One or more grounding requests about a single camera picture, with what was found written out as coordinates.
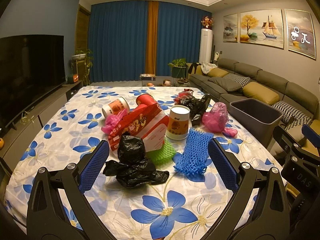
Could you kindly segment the blue foam fruit net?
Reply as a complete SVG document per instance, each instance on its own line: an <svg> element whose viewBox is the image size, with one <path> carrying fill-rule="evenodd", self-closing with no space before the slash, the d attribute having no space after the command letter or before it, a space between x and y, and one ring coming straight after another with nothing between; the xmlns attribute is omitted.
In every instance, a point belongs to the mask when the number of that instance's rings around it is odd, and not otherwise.
<svg viewBox="0 0 320 240"><path fill-rule="evenodd" d="M185 176L201 176L206 172L209 158L208 143L214 137L213 133L189 130L184 151L176 153L174 169Z"/></svg>

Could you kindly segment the black plastic bag front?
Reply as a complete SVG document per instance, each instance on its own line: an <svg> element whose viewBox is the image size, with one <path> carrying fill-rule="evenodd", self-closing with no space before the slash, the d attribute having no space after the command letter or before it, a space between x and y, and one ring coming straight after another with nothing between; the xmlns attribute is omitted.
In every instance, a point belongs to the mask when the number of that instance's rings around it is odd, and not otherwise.
<svg viewBox="0 0 320 240"><path fill-rule="evenodd" d="M105 163L103 174L115 176L118 183L134 189L145 184L163 184L169 178L169 171L157 170L154 163L145 154L145 145L140 137L125 132L122 134L117 150L118 161L109 160Z"/></svg>

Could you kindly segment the black plastic bag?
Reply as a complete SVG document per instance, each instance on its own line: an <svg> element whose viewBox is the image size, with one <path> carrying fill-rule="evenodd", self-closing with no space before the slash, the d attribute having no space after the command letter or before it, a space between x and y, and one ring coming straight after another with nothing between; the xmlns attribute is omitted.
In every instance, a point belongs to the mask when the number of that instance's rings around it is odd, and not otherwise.
<svg viewBox="0 0 320 240"><path fill-rule="evenodd" d="M190 120L192 126L199 126L204 113L206 112L209 103L210 95L204 94L202 98L197 99L194 96L185 96L180 100L182 106L188 107L190 110Z"/></svg>
<svg viewBox="0 0 320 240"><path fill-rule="evenodd" d="M125 132L122 134L117 150L118 161L109 160L105 163L103 174L115 176L118 183L134 189L145 184L163 184L169 178L169 171L157 170L154 163L145 154L145 145L140 137Z"/></svg>

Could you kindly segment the pink plastic bag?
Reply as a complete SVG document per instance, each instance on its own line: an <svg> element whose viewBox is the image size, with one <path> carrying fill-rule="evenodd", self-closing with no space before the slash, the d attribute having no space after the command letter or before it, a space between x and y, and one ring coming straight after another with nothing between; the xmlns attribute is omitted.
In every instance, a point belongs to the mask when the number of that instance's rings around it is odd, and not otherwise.
<svg viewBox="0 0 320 240"><path fill-rule="evenodd" d="M120 122L121 118L123 118L128 113L127 109L120 111L118 114L111 114L105 119L104 126L101 128L102 132L105 134L110 134L113 129L116 127L117 123Z"/></svg>
<svg viewBox="0 0 320 240"><path fill-rule="evenodd" d="M212 109L202 116L202 123L208 131L212 133L224 133L234 138L238 132L234 128L226 127L228 121L227 106L222 102L214 103Z"/></svg>

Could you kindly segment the green foam fruit net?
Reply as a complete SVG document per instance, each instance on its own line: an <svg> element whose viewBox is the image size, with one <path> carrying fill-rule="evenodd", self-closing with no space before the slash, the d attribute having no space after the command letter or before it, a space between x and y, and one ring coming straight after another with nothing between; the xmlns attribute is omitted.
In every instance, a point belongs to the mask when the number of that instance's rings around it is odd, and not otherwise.
<svg viewBox="0 0 320 240"><path fill-rule="evenodd" d="M166 164L172 160L175 154L176 150L167 138L165 138L164 144L159 150L146 152L146 156L153 162L155 166Z"/></svg>

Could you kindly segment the white orange paper canister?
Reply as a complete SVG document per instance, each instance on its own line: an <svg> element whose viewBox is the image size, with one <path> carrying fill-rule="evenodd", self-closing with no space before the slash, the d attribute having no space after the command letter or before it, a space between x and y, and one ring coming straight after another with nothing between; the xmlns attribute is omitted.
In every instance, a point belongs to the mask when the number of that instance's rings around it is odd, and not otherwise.
<svg viewBox="0 0 320 240"><path fill-rule="evenodd" d="M185 106L172 106L166 136L172 140L183 140L188 136L190 109Z"/></svg>

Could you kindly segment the white orange paper cup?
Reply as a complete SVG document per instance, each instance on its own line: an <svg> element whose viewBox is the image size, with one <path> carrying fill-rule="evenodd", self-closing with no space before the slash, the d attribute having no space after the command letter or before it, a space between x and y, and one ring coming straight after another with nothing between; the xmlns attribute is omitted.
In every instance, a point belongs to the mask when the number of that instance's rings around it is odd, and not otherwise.
<svg viewBox="0 0 320 240"><path fill-rule="evenodd" d="M109 115L117 115L122 110L126 109L128 112L130 111L129 104L124 97L119 97L118 99L112 101L111 103L104 105L102 107L102 112L105 118Z"/></svg>

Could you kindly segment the red snack packaging bag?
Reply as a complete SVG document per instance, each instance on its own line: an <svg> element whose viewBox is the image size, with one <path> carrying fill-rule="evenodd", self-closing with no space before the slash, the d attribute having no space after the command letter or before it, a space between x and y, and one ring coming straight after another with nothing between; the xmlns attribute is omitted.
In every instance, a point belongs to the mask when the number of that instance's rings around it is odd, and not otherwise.
<svg viewBox="0 0 320 240"><path fill-rule="evenodd" d="M108 142L112 151L119 147L123 133L143 140L146 152L159 150L164 144L164 137L169 123L169 117L154 103L143 111L131 111L117 123L108 135Z"/></svg>

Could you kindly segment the red paper cup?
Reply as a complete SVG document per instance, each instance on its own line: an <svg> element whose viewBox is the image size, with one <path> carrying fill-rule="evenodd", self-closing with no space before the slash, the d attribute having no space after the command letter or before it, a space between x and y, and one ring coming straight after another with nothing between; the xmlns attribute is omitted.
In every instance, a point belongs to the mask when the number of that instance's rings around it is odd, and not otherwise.
<svg viewBox="0 0 320 240"><path fill-rule="evenodd" d="M148 93L140 94L136 98L136 104L139 105L153 105L154 103L157 103L157 101L154 99L154 97Z"/></svg>
<svg viewBox="0 0 320 240"><path fill-rule="evenodd" d="M134 110L133 112L136 112L136 111L143 111L144 109L146 109L147 105L145 104L140 104L138 105Z"/></svg>

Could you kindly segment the red paper cup front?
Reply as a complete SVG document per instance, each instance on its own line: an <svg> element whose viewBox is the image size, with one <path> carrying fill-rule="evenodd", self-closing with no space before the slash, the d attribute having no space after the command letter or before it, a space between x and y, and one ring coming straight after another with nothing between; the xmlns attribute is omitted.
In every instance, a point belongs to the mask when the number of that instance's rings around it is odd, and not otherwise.
<svg viewBox="0 0 320 240"><path fill-rule="evenodd" d="M146 109L147 105L145 104L140 104L138 105L134 110L133 112L136 112L136 111L143 111L144 109Z"/></svg>

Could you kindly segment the mustard cushion middle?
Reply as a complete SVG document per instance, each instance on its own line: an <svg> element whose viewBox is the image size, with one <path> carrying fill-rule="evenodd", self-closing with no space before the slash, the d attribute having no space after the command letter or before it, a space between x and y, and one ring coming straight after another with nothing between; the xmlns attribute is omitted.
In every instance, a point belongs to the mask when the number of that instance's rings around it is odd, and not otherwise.
<svg viewBox="0 0 320 240"><path fill-rule="evenodd" d="M267 105L273 105L280 100L279 95L271 89L257 83L250 82L242 88L244 96L259 100Z"/></svg>

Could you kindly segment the grey cushion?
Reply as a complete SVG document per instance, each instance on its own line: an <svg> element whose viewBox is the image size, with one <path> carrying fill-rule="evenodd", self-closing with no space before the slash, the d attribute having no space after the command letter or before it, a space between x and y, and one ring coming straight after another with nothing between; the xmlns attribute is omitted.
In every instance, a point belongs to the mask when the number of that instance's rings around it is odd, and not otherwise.
<svg viewBox="0 0 320 240"><path fill-rule="evenodd" d="M229 79L225 79L224 77L210 77L208 81L220 86L227 92L235 92L242 88L241 84Z"/></svg>

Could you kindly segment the right seascape painting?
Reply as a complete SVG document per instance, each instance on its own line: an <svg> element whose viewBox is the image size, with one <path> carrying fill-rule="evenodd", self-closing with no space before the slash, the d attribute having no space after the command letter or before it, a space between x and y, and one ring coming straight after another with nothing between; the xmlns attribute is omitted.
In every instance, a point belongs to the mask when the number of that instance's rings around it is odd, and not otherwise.
<svg viewBox="0 0 320 240"><path fill-rule="evenodd" d="M287 47L294 53L316 59L316 40L310 12L285 9Z"/></svg>

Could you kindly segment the trailing plant on stand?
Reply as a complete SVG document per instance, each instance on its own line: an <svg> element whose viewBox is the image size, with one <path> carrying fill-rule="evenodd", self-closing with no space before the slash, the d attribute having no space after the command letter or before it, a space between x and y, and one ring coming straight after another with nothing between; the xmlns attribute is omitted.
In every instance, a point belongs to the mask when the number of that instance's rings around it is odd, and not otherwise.
<svg viewBox="0 0 320 240"><path fill-rule="evenodd" d="M72 71L78 75L84 86L91 83L90 71L93 67L93 52L90 49L77 50L71 58Z"/></svg>

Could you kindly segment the dark coffee table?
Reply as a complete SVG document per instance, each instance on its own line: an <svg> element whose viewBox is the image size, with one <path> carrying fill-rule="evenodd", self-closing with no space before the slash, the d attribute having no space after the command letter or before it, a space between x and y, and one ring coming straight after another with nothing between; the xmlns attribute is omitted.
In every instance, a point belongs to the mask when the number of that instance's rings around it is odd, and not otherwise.
<svg viewBox="0 0 320 240"><path fill-rule="evenodd" d="M171 76L156 76L154 81L142 81L145 87L190 87L190 82L186 78L175 79Z"/></svg>

